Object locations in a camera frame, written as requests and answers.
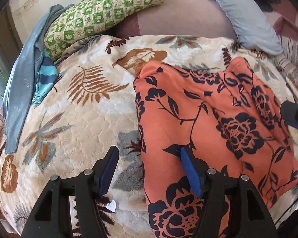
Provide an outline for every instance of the beige blanket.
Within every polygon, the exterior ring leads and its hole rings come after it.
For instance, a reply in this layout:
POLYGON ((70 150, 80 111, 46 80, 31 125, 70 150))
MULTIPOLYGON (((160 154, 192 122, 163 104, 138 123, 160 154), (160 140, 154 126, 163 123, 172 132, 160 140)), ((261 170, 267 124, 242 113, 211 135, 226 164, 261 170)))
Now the beige blanket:
MULTIPOLYGON (((6 138, 0 137, 0 208, 9 223, 21 233, 52 174, 77 176, 116 145, 120 159, 107 196, 116 201, 117 209, 108 214, 115 225, 106 226, 112 237, 153 237, 138 152, 133 66, 161 60, 217 72, 243 56, 280 101, 298 101, 298 92, 272 59, 233 44, 226 38, 92 36, 69 47, 57 62, 60 76, 55 87, 29 110, 16 154, 5 155, 6 138)), ((298 131, 289 129, 298 160, 298 131)), ((297 196, 298 187, 280 198, 270 210, 274 220, 297 196)), ((70 200, 73 229, 79 235, 74 198, 70 200)))

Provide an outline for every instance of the orange floral fabric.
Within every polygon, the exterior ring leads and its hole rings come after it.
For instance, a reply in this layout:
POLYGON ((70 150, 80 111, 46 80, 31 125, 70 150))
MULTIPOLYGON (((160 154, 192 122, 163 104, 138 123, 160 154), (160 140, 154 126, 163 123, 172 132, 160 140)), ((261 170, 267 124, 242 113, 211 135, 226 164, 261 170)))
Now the orange floral fabric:
MULTIPOLYGON (((207 73, 163 62, 145 64, 134 81, 149 223, 156 237, 192 236, 203 201, 191 191, 180 161, 195 157, 230 177, 250 177, 268 208, 295 186, 298 165, 280 102, 237 57, 207 73)), ((229 201, 220 237, 226 236, 229 201)))

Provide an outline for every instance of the light blue pillow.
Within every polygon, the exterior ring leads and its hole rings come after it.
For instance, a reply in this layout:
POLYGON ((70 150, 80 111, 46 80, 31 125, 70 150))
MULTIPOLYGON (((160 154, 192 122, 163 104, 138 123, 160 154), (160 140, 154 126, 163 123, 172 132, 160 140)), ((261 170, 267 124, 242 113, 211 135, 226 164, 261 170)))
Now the light blue pillow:
POLYGON ((238 41, 247 49, 279 55, 283 49, 276 32, 254 0, 216 0, 231 21, 238 41))

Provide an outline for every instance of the metal screw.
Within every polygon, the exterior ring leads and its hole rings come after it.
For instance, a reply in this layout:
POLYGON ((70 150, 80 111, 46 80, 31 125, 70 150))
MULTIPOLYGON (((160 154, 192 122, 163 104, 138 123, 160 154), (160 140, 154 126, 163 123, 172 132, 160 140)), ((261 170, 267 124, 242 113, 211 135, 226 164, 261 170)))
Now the metal screw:
POLYGON ((242 176, 241 176, 241 179, 242 179, 243 181, 248 181, 250 178, 249 178, 247 175, 242 175, 242 176))
POLYGON ((58 175, 51 175, 50 180, 56 181, 58 179, 58 175))
POLYGON ((84 174, 85 174, 86 176, 89 176, 89 175, 91 175, 92 173, 93 173, 93 170, 90 169, 90 168, 88 168, 88 169, 86 169, 86 170, 84 171, 84 174))
POLYGON ((210 175, 214 175, 214 174, 216 174, 216 170, 215 170, 214 168, 209 168, 209 169, 207 170, 207 172, 208 172, 210 175))

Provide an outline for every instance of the blue garment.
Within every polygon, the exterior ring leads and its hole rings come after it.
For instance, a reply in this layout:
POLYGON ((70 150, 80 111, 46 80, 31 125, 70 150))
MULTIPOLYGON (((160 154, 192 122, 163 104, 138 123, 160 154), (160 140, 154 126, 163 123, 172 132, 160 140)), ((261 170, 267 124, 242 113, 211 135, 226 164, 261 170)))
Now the blue garment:
POLYGON ((52 6, 37 22, 15 61, 3 97, 5 154, 14 154, 28 114, 38 72, 44 58, 44 35, 56 18, 72 7, 52 6))
POLYGON ((40 104, 48 92, 53 88, 58 79, 57 68, 52 59, 44 49, 44 58, 37 76, 37 86, 32 99, 32 104, 40 104))

